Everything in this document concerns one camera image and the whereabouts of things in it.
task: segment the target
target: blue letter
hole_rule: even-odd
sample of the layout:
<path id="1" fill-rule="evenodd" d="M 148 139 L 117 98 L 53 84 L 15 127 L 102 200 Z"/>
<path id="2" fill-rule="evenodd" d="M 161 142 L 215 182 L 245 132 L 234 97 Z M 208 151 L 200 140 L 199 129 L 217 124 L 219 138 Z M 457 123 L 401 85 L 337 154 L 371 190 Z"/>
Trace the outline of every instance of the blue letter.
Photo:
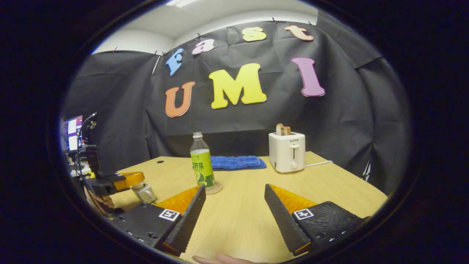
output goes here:
<path id="1" fill-rule="evenodd" d="M 183 51 L 183 49 L 178 49 L 174 54 L 173 56 L 171 56 L 171 58 L 169 58 L 167 61 L 166 61 L 166 65 L 169 66 L 169 69 L 171 70 L 171 72 L 169 73 L 169 76 L 172 76 L 178 69 L 179 67 L 181 66 L 180 62 L 182 60 L 182 55 L 179 54 Z"/>

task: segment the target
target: coaster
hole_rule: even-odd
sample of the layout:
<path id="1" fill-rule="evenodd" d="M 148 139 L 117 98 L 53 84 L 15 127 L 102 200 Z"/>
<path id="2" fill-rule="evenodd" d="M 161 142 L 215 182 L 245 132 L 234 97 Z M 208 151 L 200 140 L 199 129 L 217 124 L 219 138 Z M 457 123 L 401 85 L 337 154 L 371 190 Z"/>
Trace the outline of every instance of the coaster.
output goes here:
<path id="1" fill-rule="evenodd" d="M 221 191 L 223 186 L 219 182 L 215 182 L 215 184 L 212 187 L 206 188 L 205 189 L 205 194 L 216 194 L 217 192 Z"/>

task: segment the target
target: table surface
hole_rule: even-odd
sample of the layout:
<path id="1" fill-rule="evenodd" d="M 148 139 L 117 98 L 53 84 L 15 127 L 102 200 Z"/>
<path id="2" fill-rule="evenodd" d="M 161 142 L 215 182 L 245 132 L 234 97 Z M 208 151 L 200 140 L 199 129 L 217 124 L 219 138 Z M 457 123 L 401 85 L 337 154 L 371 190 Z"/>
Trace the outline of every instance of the table surface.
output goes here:
<path id="1" fill-rule="evenodd" d="M 373 215 L 387 200 L 384 193 L 333 163 L 279 173 L 269 157 L 260 158 L 267 164 L 266 169 L 214 171 L 215 181 L 223 189 L 207 195 L 186 252 L 180 258 L 196 263 L 193 255 L 214 258 L 219 252 L 254 262 L 278 263 L 294 258 L 264 200 L 267 183 L 315 203 L 332 201 L 359 217 Z M 324 158 L 306 152 L 306 164 L 323 161 Z M 161 156 L 119 172 L 130 171 L 143 171 L 156 202 L 197 186 L 190 158 Z M 132 191 L 111 197 L 115 206 L 124 210 L 140 203 Z"/>

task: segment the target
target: plastic bottle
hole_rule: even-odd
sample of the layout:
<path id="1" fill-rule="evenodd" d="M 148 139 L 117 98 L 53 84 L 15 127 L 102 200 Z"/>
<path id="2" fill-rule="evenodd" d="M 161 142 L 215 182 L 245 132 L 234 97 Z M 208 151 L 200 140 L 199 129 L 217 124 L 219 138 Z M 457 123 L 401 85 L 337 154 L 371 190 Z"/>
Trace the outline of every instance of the plastic bottle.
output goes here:
<path id="1" fill-rule="evenodd" d="M 194 132 L 194 142 L 190 147 L 190 158 L 196 175 L 197 184 L 205 184 L 207 190 L 214 186 L 212 162 L 210 160 L 210 149 L 202 139 L 202 132 Z"/>

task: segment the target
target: screen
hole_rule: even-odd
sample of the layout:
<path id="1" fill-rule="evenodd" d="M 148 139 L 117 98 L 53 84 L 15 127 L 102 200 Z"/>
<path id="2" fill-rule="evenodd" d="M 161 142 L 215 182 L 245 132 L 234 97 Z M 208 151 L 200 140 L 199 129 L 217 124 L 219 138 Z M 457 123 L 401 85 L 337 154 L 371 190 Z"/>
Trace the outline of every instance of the screen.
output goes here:
<path id="1" fill-rule="evenodd" d="M 63 123 L 62 136 L 65 143 L 65 152 L 81 149 L 82 142 L 77 142 L 78 130 L 82 127 L 83 116 L 74 117 Z"/>

